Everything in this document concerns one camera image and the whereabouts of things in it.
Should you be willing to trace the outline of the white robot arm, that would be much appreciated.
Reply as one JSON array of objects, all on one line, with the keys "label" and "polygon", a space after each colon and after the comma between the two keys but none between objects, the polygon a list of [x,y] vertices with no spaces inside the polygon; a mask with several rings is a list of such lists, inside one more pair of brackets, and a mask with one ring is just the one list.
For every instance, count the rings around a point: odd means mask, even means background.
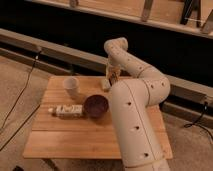
[{"label": "white robot arm", "polygon": [[170,171],[146,107],[158,105],[170,92],[168,78],[156,67],[127,52],[126,38],[104,43],[106,74],[116,81],[109,106],[125,171]]}]

